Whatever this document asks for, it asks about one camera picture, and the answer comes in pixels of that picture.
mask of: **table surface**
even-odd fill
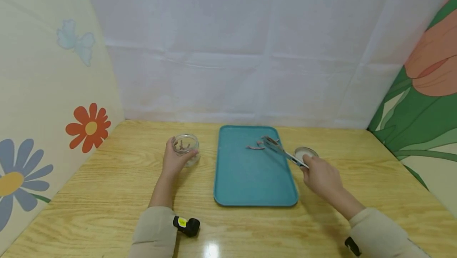
[[[127,120],[76,172],[4,258],[124,258],[161,170],[166,140],[200,141],[201,159],[180,175],[174,210],[201,221],[198,237],[178,235],[175,257],[351,257],[349,225],[302,182],[291,208],[221,207],[213,199],[220,125]],[[277,128],[286,150],[308,146],[335,165],[366,206],[399,223],[432,257],[455,257],[457,221],[364,130]]]

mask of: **teal tray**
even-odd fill
[[[298,193],[286,158],[272,150],[250,150],[269,126],[225,125],[219,129],[214,200],[222,206],[293,206]]]

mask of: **flower center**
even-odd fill
[[[0,196],[7,196],[14,193],[22,183],[24,176],[19,172],[11,172],[0,178]]]
[[[93,135],[97,131],[97,123],[90,122],[86,124],[85,131],[87,135]]]

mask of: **white wall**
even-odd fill
[[[444,0],[91,0],[127,118],[366,128]]]

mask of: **tongs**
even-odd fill
[[[268,136],[264,136],[263,138],[263,144],[270,148],[271,150],[275,151],[276,153],[279,153],[283,156],[285,156],[287,159],[291,160],[292,162],[294,162],[295,165],[297,165],[298,167],[306,167],[309,169],[308,165],[306,165],[305,163],[303,163],[300,159],[297,159],[295,156],[292,156],[290,153],[286,152],[283,147],[281,147],[281,145],[279,145],[276,140],[274,140],[273,138],[271,137],[268,137]]]

